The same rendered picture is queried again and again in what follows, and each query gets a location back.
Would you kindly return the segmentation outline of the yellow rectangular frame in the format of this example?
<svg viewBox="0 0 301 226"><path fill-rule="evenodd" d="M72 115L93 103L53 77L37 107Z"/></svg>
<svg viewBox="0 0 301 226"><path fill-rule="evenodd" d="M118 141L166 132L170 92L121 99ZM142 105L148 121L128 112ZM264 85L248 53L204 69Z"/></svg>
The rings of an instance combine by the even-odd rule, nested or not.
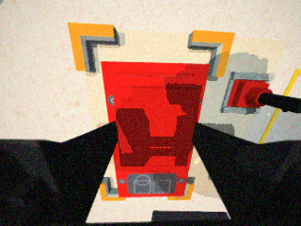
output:
<svg viewBox="0 0 301 226"><path fill-rule="evenodd" d="M297 69L296 69L296 71L295 71L295 73L294 73L294 75L293 75L293 78L292 78L292 80L290 81L290 83L288 84L287 88L285 89L283 95L288 96L288 94L289 94L289 92L290 92L290 90L291 90L291 88L292 88L294 82L295 82L296 79L297 79L297 75L299 75L299 74L301 74L301 70L297 70ZM267 135L268 135L268 133L269 133L271 127L273 126L273 124L274 124L274 122L275 122L275 120L276 120L276 118L277 118L277 113L279 112L279 110L280 110L280 109L277 108L277 110L275 111L275 113L274 113L272 119L270 120L270 122L269 122L269 124L268 124L268 126L267 126L267 128L266 128L266 130L265 130L265 132L264 132L264 134L263 134L263 136L262 136L260 142L259 142L259 144L263 144L263 142L265 141L265 139L266 139L266 137L267 137Z"/></svg>

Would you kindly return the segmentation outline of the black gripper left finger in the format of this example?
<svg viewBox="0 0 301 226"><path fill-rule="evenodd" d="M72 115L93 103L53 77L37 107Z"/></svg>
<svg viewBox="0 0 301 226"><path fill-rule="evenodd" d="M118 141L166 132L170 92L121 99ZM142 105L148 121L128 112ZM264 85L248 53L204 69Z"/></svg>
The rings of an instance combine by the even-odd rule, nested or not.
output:
<svg viewBox="0 0 301 226"><path fill-rule="evenodd" d="M86 223L118 143L116 121L81 136L0 139L0 176L39 176L65 222Z"/></svg>

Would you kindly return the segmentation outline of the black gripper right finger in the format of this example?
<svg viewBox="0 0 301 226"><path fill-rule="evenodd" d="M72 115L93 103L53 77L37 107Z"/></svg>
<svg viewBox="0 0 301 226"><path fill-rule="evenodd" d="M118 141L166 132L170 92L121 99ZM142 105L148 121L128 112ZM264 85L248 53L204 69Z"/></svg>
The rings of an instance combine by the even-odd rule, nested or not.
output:
<svg viewBox="0 0 301 226"><path fill-rule="evenodd" d="M301 140L257 144L196 122L192 142L231 219L256 218L289 166L301 162Z"/></svg>

